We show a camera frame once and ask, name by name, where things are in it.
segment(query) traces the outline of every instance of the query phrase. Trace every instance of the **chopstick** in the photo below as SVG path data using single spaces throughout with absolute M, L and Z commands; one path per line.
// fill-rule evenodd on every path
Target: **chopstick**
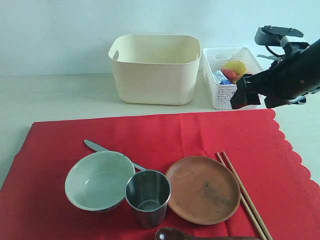
M 228 162 L 228 164 L 229 164 L 229 166 L 230 166 L 230 168 L 231 168 L 232 173 L 234 174 L 235 178 L 237 179 L 241 190 L 242 190 L 243 193 L 246 195 L 246 197 L 248 197 L 248 199 L 249 199 L 248 202 L 252 204 L 252 206 L 253 206 L 254 209 L 255 209 L 255 212 L 258 214 L 258 211 L 256 210 L 253 202 L 251 201 L 251 199 L 250 199 L 250 197 L 249 197 L 249 195 L 248 195 L 248 193 L 247 193 L 247 191 L 246 191 L 246 189 L 245 189 L 245 186 L 244 186 L 243 183 L 241 182 L 241 180 L 240 180 L 240 178 L 239 178 L 236 170 L 233 168 L 233 166 L 232 166 L 232 164 L 231 164 L 231 162 L 230 162 L 227 154 L 226 154 L 225 152 L 223 152 L 223 154 L 224 154 L 224 157 L 226 158 L 226 160 L 227 160 L 227 162 Z M 223 159 L 221 158 L 220 154 L 217 152 L 216 155 L 217 155 L 217 157 L 219 158 L 220 162 L 221 162 L 225 167 L 227 167 L 226 164 L 224 163 Z M 249 214 L 253 225 L 255 226 L 257 232 L 259 233 L 261 239 L 262 239 L 262 240 L 273 240 L 273 238 L 271 237 L 271 235 L 270 235 L 267 227 L 265 226 L 265 224 L 263 223 L 260 215 L 258 214 L 259 217 L 260 217 L 260 219 L 261 219 L 261 221 L 262 221 L 262 223 L 263 223 L 262 228 L 264 228 L 264 229 L 262 229 L 262 228 L 260 227 L 260 225 L 259 225 L 259 223 L 258 223 L 258 221 L 257 221 L 257 219 L 256 219 L 256 217 L 255 217 L 255 215 L 252 213 L 252 211 L 251 211 L 249 205 L 247 204 L 247 201 L 245 200 L 245 198 L 244 198 L 244 196 L 242 195 L 242 193 L 240 193 L 240 199 L 241 199 L 241 202 L 242 202 L 242 204 L 244 205 L 247 213 Z

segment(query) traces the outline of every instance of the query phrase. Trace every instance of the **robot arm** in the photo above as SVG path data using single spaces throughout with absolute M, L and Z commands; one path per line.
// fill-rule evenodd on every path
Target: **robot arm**
M 255 38 L 278 57 L 268 70 L 245 74 L 237 81 L 237 90 L 230 103 L 232 109 L 260 105 L 258 94 L 266 96 L 267 108 L 288 104 L 304 104 L 306 96 L 320 91 L 320 39 L 309 45 L 297 29 L 259 27 Z M 285 54 L 277 55 L 269 46 L 282 47 Z

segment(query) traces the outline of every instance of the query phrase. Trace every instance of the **white wall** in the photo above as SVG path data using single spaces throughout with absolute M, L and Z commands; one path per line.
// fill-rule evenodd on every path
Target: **white wall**
M 108 50 L 131 33 L 192 35 L 203 47 L 252 45 L 259 26 L 320 38 L 320 1 L 2 0 L 0 76 L 111 72 Z M 253 51 L 265 53 L 259 46 Z

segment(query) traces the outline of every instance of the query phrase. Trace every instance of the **wooden plate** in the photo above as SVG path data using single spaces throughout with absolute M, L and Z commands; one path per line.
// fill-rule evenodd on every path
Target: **wooden plate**
M 195 224 L 213 225 L 230 218 L 240 204 L 240 187 L 232 172 L 205 156 L 189 156 L 166 172 L 172 192 L 169 207 Z

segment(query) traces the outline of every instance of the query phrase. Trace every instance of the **storage bin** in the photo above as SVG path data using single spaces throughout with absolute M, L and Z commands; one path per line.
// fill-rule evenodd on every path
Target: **storage bin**
M 190 102 L 200 57 L 200 42 L 186 35 L 129 34 L 109 50 L 117 93 L 127 103 Z
M 237 85 L 221 85 L 214 80 L 213 71 L 220 70 L 227 62 L 235 60 L 246 65 L 248 74 L 263 71 L 256 58 L 247 47 L 209 47 L 203 49 L 203 78 L 213 105 L 217 110 L 231 110 L 230 99 L 237 90 Z M 248 105 L 241 109 L 256 109 L 256 105 Z

